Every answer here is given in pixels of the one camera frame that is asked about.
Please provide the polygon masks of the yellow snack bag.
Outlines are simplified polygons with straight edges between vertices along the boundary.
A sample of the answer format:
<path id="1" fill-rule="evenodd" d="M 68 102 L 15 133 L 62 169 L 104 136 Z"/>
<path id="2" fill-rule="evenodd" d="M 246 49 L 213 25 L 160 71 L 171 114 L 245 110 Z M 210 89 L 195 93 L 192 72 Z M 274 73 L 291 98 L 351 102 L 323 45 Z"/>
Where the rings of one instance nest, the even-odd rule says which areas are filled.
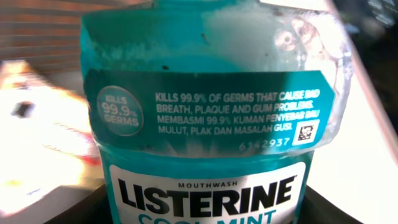
<path id="1" fill-rule="evenodd" d="M 25 60 L 1 62 L 1 216 L 60 187 L 103 184 L 84 97 L 50 83 Z"/>

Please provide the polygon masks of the blue Listerine mouthwash bottle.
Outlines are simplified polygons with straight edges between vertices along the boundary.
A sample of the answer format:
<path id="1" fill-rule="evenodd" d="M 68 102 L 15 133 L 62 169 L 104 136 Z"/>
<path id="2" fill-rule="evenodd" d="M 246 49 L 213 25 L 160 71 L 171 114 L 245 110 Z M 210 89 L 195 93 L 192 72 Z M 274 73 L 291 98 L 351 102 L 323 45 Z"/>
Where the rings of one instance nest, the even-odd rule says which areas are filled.
<path id="1" fill-rule="evenodd" d="M 353 63 L 339 19 L 262 1 L 81 17 L 81 73 L 114 223 L 297 223 Z"/>

